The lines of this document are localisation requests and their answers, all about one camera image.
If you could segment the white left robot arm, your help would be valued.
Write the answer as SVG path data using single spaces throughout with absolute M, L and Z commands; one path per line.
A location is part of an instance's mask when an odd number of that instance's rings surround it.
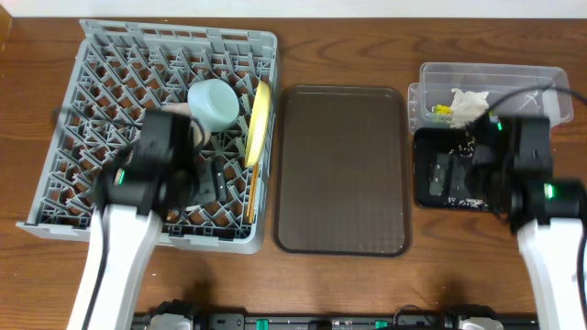
M 140 137 L 94 179 L 88 254 L 71 329 L 129 329 L 168 213 L 223 201 L 217 160 L 199 158 L 205 128 L 192 115 L 149 110 Z

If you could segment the yellow round plate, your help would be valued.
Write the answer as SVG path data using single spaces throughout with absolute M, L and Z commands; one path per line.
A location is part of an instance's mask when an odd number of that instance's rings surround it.
M 251 110 L 247 145 L 245 150 L 245 166 L 254 167 L 260 159 L 271 110 L 271 88 L 259 81 Z

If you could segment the pink white bowl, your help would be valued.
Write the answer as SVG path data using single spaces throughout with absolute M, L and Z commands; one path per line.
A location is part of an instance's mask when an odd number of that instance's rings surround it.
M 210 141 L 211 133 L 201 126 L 200 120 L 192 114 L 190 106 L 187 103 L 165 104 L 161 110 L 182 116 L 188 116 L 192 120 L 195 145 L 201 144 L 202 146 L 205 146 Z

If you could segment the wooden chopstick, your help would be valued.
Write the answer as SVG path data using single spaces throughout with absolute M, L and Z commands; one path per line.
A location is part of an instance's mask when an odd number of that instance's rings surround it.
M 250 185 L 250 189 L 249 189 L 249 203 L 247 206 L 247 220 L 248 220 L 249 224 L 254 223 L 254 201 L 255 201 L 258 175 L 259 175 L 259 164 L 256 164 L 253 167 L 251 185 Z

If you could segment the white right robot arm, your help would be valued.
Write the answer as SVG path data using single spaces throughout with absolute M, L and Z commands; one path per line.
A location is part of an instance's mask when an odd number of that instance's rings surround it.
M 552 174 L 544 117 L 482 116 L 423 127 L 414 166 L 372 170 L 285 148 L 275 240 L 288 252 L 398 256 L 411 203 L 491 212 L 510 224 L 546 329 L 586 326 L 586 191 Z

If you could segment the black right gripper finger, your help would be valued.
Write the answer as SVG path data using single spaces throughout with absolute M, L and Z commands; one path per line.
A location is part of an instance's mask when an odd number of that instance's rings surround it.
M 436 160 L 431 167 L 428 192 L 432 196 L 443 196 L 449 193 L 449 168 L 450 155 L 437 154 Z
M 449 182 L 450 197 L 471 197 L 466 184 L 466 178 L 470 168 L 471 163 L 468 160 L 458 156 L 451 157 Z

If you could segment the light blue bowl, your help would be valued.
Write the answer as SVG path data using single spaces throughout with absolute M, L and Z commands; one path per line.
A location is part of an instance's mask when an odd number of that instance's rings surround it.
M 191 115 L 213 133 L 229 129 L 239 116 L 236 93 L 220 79 L 194 83 L 188 90 L 187 104 Z

